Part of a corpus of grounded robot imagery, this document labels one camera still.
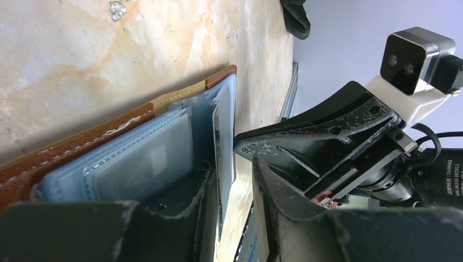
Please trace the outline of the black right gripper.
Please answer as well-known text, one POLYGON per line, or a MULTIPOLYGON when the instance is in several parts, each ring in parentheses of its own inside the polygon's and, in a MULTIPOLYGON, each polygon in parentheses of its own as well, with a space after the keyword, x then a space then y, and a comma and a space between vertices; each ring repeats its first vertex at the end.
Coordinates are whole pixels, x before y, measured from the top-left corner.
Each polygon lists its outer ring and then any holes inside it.
POLYGON ((415 194, 406 172, 417 143, 396 128, 400 121, 350 81, 299 115, 238 134, 234 152, 262 159, 285 185, 318 205, 353 194, 404 203, 415 194))

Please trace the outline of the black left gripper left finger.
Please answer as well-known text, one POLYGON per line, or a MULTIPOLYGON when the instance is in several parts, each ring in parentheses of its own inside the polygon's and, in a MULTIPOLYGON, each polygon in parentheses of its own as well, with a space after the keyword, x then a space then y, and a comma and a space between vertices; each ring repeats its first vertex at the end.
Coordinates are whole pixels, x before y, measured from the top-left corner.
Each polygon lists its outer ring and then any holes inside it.
POLYGON ((204 163, 151 205, 18 203, 1 213, 1 261, 213 261, 216 170, 204 163))

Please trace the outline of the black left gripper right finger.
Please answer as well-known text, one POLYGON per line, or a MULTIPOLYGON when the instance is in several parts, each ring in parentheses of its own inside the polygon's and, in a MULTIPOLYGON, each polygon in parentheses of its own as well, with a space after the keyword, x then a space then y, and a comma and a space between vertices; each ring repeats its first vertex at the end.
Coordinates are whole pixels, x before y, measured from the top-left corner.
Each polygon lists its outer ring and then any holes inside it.
POLYGON ((260 261, 462 261, 462 211, 333 210, 252 162, 260 261))

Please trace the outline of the brown leather card holder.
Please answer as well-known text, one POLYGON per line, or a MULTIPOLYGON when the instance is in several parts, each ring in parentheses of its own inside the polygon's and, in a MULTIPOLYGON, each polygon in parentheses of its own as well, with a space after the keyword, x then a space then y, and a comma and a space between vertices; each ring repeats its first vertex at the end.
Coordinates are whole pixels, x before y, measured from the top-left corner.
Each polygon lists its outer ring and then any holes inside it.
POLYGON ((29 201, 32 186, 42 180, 47 172, 160 116, 172 103, 202 94, 236 73, 237 67, 232 64, 194 85, 160 95, 91 128, 2 163, 1 210, 19 201, 29 201))

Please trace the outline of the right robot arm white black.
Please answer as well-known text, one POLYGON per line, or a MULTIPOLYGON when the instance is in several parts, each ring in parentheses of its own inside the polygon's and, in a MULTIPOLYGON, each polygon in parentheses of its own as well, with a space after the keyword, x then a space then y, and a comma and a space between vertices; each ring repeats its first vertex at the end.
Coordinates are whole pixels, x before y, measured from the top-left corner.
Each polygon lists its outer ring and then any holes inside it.
POLYGON ((296 192, 317 204, 346 195, 383 206, 462 208, 462 149, 440 138, 413 140, 405 122, 361 84, 351 81, 302 114, 235 137, 234 151, 261 159, 296 192))

